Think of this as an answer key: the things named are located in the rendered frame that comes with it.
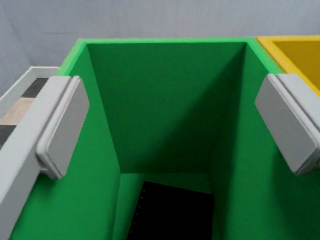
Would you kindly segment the black well plate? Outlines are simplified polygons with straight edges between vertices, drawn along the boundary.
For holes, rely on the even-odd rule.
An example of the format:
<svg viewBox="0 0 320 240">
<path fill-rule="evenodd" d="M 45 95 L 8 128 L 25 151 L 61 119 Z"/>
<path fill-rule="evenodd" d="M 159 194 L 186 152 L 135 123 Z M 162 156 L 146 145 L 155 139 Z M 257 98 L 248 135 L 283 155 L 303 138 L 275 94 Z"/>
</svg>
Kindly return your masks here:
<svg viewBox="0 0 320 240">
<path fill-rule="evenodd" d="M 127 240 L 211 240 L 212 209 L 211 194 L 144 181 Z"/>
</svg>

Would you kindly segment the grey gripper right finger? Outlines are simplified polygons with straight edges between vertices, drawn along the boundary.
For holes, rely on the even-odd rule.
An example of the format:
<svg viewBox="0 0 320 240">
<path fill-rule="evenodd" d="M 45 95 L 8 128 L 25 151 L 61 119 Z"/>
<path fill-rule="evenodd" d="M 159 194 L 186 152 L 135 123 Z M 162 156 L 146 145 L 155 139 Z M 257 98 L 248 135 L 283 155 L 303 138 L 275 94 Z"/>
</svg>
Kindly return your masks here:
<svg viewBox="0 0 320 240">
<path fill-rule="evenodd" d="M 255 105 L 297 176 L 320 170 L 320 98 L 295 73 L 267 74 Z"/>
</svg>

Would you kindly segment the yellow open-top bin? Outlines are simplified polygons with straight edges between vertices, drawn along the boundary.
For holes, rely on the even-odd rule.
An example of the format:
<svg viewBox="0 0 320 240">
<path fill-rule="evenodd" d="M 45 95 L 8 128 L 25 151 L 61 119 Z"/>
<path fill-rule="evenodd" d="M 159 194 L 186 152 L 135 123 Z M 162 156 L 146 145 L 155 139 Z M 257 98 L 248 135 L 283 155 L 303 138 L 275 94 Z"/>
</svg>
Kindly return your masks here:
<svg viewBox="0 0 320 240">
<path fill-rule="evenodd" d="M 320 98 L 320 36 L 256 37 L 256 42 L 283 74 L 297 74 Z"/>
</svg>

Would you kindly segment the green open-top bin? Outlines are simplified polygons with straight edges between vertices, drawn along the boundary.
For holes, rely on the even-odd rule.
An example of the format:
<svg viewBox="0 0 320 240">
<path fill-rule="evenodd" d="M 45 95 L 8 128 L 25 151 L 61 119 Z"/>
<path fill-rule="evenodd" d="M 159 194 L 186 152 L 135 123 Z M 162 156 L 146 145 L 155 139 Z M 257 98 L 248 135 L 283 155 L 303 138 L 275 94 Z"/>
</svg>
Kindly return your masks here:
<svg viewBox="0 0 320 240">
<path fill-rule="evenodd" d="M 254 38 L 78 40 L 55 76 L 88 113 L 8 240 L 127 240 L 144 181 L 213 195 L 211 240 L 320 240 L 320 170 L 287 165 L 255 106 L 267 74 Z"/>
</svg>

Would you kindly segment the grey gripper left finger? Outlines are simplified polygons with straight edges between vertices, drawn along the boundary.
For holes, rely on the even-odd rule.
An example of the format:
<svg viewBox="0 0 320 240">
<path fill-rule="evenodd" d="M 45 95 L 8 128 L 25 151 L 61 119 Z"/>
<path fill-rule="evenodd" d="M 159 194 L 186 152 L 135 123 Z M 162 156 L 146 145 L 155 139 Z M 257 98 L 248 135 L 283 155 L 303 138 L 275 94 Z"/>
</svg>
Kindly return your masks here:
<svg viewBox="0 0 320 240">
<path fill-rule="evenodd" d="M 79 76 L 51 76 L 0 150 L 0 240 L 8 240 L 38 174 L 66 174 L 89 106 Z"/>
</svg>

